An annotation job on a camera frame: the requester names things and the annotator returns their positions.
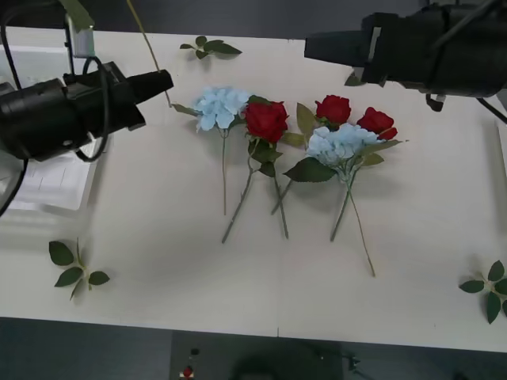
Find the dark floor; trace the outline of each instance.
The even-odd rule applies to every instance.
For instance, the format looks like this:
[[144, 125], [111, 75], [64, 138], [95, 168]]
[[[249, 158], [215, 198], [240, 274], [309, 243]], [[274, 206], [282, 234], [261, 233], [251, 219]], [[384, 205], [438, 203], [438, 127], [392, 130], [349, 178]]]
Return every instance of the dark floor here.
[[[507, 378], [507, 354], [0, 318], [0, 379], [177, 380], [194, 348], [196, 380]], [[352, 355], [359, 374], [348, 371]]]

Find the artificial flower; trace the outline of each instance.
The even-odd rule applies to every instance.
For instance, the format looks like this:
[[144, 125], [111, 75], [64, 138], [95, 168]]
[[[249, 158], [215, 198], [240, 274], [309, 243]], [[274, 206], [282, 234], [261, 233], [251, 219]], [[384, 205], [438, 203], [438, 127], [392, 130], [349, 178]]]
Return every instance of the artificial flower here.
[[250, 94], [231, 87], [208, 87], [196, 100], [193, 109], [199, 112], [197, 130], [211, 130], [215, 125], [228, 129], [234, 118], [246, 107]]
[[250, 103], [245, 110], [246, 126], [252, 136], [277, 143], [288, 129], [284, 102]]
[[[276, 143], [282, 138], [285, 131], [288, 129], [286, 121], [287, 118], [288, 115], [285, 111], [283, 102], [276, 103], [255, 95], [250, 98], [245, 110], [246, 128], [250, 133], [250, 144], [248, 146], [248, 158], [246, 161], [249, 173], [248, 178], [246, 179], [245, 190], [243, 190], [241, 194], [234, 216], [223, 235], [222, 243], [225, 243], [229, 233], [231, 232], [234, 221], [245, 202], [248, 189], [250, 188], [250, 184], [252, 182], [252, 177], [256, 172], [262, 173], [273, 179], [275, 192], [278, 196], [278, 204], [280, 206], [284, 234], [288, 239], [288, 228], [285, 220], [284, 205], [282, 204], [280, 185], [278, 184], [275, 170], [275, 162], [282, 155], [282, 153], [276, 151]], [[252, 166], [252, 161], [256, 161], [260, 164], [260, 167], [255, 169]]]
[[[313, 118], [311, 114], [310, 117], [307, 117], [307, 114], [311, 111], [306, 107], [299, 104], [298, 107], [299, 129], [303, 133], [303, 137], [306, 141], [308, 136], [307, 132], [311, 131], [314, 125]], [[280, 202], [293, 181], [325, 182], [333, 177], [337, 177], [339, 181], [346, 185], [347, 195], [336, 225], [331, 233], [331, 241], [334, 241], [340, 221], [345, 214], [345, 207], [348, 201], [351, 200], [359, 223], [364, 251], [366, 252], [372, 274], [375, 277], [375, 269], [373, 268], [372, 259], [366, 247], [364, 231], [361, 225], [359, 211], [357, 210], [353, 198], [352, 187], [360, 168], [363, 166], [378, 165], [384, 162], [383, 158], [377, 152], [400, 143], [397, 140], [387, 141], [388, 139], [392, 139], [398, 131], [392, 127], [394, 124], [392, 118], [385, 113], [377, 112], [373, 108], [368, 108], [364, 117], [358, 122], [358, 125], [352, 125], [350, 123], [342, 123], [341, 125], [336, 123], [330, 124], [329, 121], [329, 119], [320, 120], [321, 123], [325, 123], [327, 126], [313, 130], [313, 134], [307, 144], [307, 156], [284, 174], [291, 180], [281, 193], [281, 196], [279, 196]]]
[[336, 167], [340, 160], [351, 158], [366, 146], [381, 143], [382, 140], [377, 138], [377, 134], [359, 125], [345, 123], [338, 131], [320, 127], [310, 137], [307, 155], [317, 158], [324, 165]]
[[367, 131], [376, 133], [382, 140], [391, 140], [398, 134], [398, 130], [393, 127], [395, 121], [373, 107], [368, 107], [357, 123]]
[[322, 103], [318, 101], [315, 103], [317, 104], [317, 117], [319, 119], [325, 117], [334, 124], [346, 123], [352, 111], [349, 105], [349, 99], [346, 97], [328, 95]]

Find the leaf sprig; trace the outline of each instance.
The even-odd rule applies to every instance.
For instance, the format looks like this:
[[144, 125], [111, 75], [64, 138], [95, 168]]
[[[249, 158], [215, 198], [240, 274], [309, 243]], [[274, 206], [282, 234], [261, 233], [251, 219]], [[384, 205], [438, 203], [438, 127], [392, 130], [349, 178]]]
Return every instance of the leaf sprig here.
[[196, 52], [196, 57], [202, 59], [208, 55], [214, 55], [216, 53], [225, 55], [240, 55], [242, 51], [229, 44], [225, 44], [223, 40], [211, 40], [208, 41], [206, 36], [198, 36], [196, 38], [196, 47], [191, 44], [182, 44], [180, 49], [193, 49]]
[[98, 287], [107, 283], [110, 278], [104, 272], [97, 271], [88, 273], [88, 268], [85, 266], [81, 253], [79, 251], [79, 239], [76, 244], [76, 257], [72, 251], [61, 241], [50, 241], [49, 242], [49, 255], [53, 264], [60, 267], [68, 267], [63, 272], [58, 281], [56, 281], [55, 287], [68, 287], [75, 283], [74, 289], [71, 293], [71, 300], [76, 295], [76, 292], [83, 283], [83, 280], [88, 282], [88, 290], [92, 290], [92, 285]]
[[481, 279], [473, 279], [459, 285], [459, 289], [471, 294], [485, 289], [488, 291], [486, 315], [490, 324], [497, 319], [502, 307], [507, 317], [507, 278], [503, 278], [504, 275], [504, 265], [497, 261], [491, 267], [488, 279], [481, 275]]

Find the black cable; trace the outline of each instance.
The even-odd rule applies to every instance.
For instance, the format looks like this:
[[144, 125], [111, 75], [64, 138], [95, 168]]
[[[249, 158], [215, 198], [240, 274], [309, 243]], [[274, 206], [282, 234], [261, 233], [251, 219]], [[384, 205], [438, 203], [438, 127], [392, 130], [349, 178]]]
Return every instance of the black cable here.
[[500, 119], [502, 122], [507, 124], [507, 116], [505, 116], [503, 113], [498, 111], [495, 107], [493, 107], [491, 104], [489, 104], [485, 99], [478, 97], [477, 101], [483, 105], [484, 107], [488, 108], [491, 113], [493, 113], [498, 119]]
[[436, 42], [429, 48], [429, 51], [435, 51], [436, 49], [442, 48], [447, 42], [449, 42], [456, 34], [461, 32], [468, 24], [479, 17], [487, 15], [491, 10], [497, 6], [501, 0], [485, 0], [480, 6], [477, 6], [472, 12], [466, 17], [462, 18], [460, 22], [449, 29], [443, 36], [441, 36]]
[[16, 67], [14, 66], [13, 56], [10, 52], [9, 42], [7, 41], [7, 25], [12, 21], [13, 18], [23, 13], [32, 12], [40, 8], [46, 8], [51, 6], [61, 6], [59, 2], [52, 0], [50, 2], [39, 2], [35, 4], [27, 4], [24, 6], [15, 6], [7, 10], [2, 17], [2, 24], [0, 25], [0, 35], [2, 37], [2, 45], [6, 51], [7, 61], [9, 62], [10, 70], [13, 74], [14, 82], [16, 83], [17, 89], [21, 89], [21, 82], [17, 76]]
[[102, 66], [102, 62], [97, 57], [89, 57], [85, 61], [85, 66], [82, 68], [83, 75], [88, 73], [88, 68], [90, 64], [95, 62], [97, 64], [98, 70], [101, 73], [101, 87], [102, 87], [102, 97], [104, 100], [104, 126], [102, 127], [102, 136], [101, 136], [101, 145], [98, 147], [98, 150], [92, 157], [88, 157], [84, 154], [82, 150], [76, 150], [76, 155], [83, 160], [84, 162], [95, 162], [105, 150], [105, 146], [108, 143], [109, 137], [109, 83], [107, 78], [107, 73], [105, 68]]

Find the flower bouquet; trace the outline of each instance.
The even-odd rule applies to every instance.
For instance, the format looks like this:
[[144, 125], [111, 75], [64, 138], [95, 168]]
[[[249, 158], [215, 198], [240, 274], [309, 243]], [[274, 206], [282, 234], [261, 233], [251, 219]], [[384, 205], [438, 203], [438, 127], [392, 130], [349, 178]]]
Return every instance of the flower bouquet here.
[[331, 234], [331, 241], [336, 236], [338, 225], [350, 199], [356, 212], [368, 263], [375, 277], [375, 269], [364, 240], [364, 231], [352, 187], [359, 169], [378, 165], [384, 161], [376, 152], [400, 143], [393, 140], [398, 131], [393, 127], [392, 118], [373, 108], [366, 110], [357, 125], [346, 123], [350, 116], [348, 99], [327, 97], [321, 104], [317, 102], [317, 105], [315, 117], [317, 128], [313, 130], [308, 140], [306, 157], [284, 175], [295, 182], [324, 182], [336, 176], [346, 185], [347, 196]]
[[[210, 131], [216, 128], [223, 138], [222, 172], [224, 214], [226, 213], [225, 203], [227, 194], [225, 174], [226, 139], [229, 136], [231, 128], [239, 124], [246, 124], [246, 137], [250, 140], [246, 162], [249, 174], [246, 180], [245, 190], [241, 194], [239, 204], [227, 227], [226, 233], [223, 235], [222, 243], [225, 243], [231, 232], [234, 222], [245, 202], [253, 175], [256, 172], [260, 172], [273, 179], [284, 224], [284, 235], [288, 238], [287, 222], [280, 198], [280, 186], [278, 185], [274, 165], [276, 160], [282, 155], [282, 153], [276, 151], [276, 145], [288, 129], [288, 115], [285, 111], [284, 103], [271, 102], [263, 97], [250, 95], [246, 91], [232, 88], [208, 88], [204, 91], [203, 96], [197, 99], [191, 108], [186, 108], [180, 104], [173, 104], [173, 106], [178, 112], [195, 116], [199, 120], [197, 124], [198, 130]], [[256, 161], [260, 166], [255, 169], [252, 165], [252, 160]]]

